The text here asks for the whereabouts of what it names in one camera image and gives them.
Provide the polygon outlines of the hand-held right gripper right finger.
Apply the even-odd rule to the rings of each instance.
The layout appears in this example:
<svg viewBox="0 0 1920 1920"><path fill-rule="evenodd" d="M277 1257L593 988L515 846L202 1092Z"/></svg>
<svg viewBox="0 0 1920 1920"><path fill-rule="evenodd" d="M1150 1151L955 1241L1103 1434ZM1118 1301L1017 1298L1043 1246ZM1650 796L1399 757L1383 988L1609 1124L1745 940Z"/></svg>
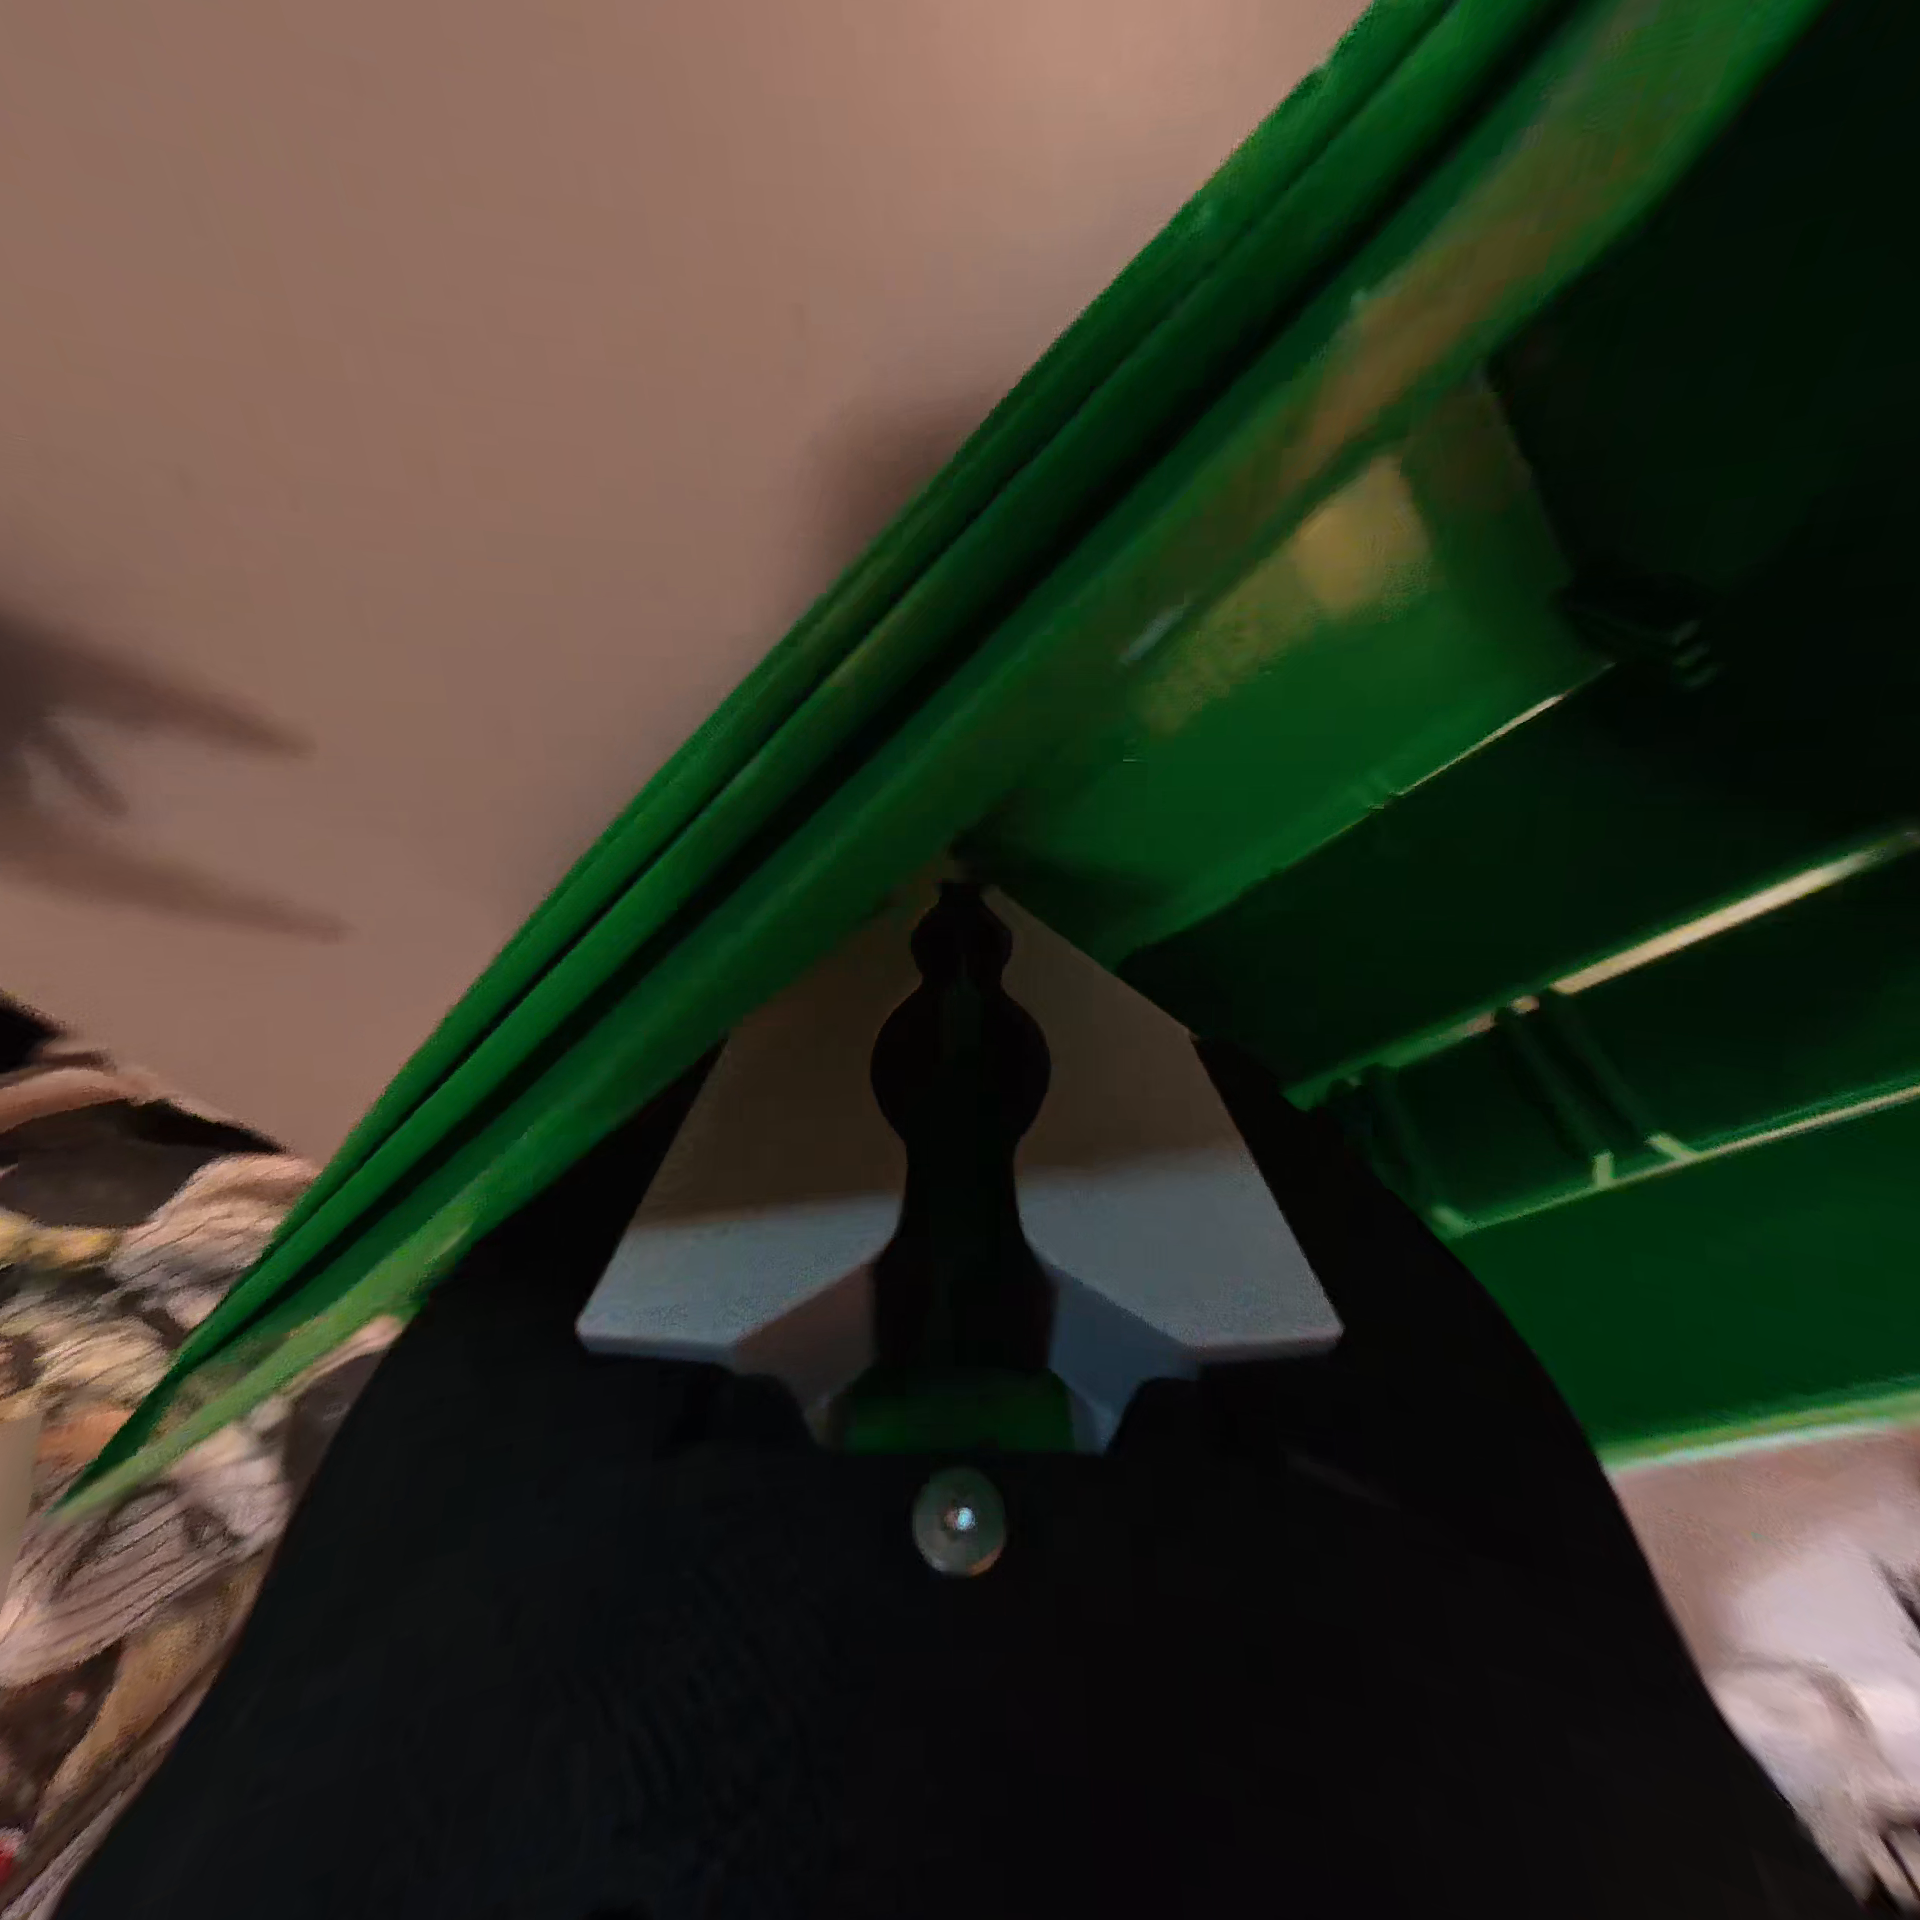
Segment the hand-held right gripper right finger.
<svg viewBox="0 0 1920 1920"><path fill-rule="evenodd" d="M960 1445L1101 1452L1141 1385L1339 1322L1186 1026L960 886Z"/></svg>

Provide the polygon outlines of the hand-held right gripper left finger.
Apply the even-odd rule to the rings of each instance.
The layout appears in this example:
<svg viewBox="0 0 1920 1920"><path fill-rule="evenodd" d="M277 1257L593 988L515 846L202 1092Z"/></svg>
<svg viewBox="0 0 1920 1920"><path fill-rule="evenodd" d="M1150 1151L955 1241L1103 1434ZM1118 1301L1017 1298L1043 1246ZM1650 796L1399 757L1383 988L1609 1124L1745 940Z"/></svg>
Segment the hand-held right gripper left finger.
<svg viewBox="0 0 1920 1920"><path fill-rule="evenodd" d="M907 943L935 899L907 882L730 1029L578 1316L589 1353L767 1377L801 1410L873 1364L904 1186L873 1046L921 983Z"/></svg>

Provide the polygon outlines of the person's printed white shirt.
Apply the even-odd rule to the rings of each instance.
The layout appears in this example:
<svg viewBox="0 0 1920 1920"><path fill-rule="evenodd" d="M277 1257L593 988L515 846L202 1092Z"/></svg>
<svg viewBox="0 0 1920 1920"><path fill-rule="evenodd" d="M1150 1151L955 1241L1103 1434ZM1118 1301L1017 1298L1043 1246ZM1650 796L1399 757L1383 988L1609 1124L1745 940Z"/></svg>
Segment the person's printed white shirt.
<svg viewBox="0 0 1920 1920"><path fill-rule="evenodd" d="M1091 1455L814 1441L574 1322L685 1073L5 1611L5 1916L1914 1916L1834 1676L1704 1679L1571 1410L1330 1121L1197 1058L1344 1323Z"/></svg>

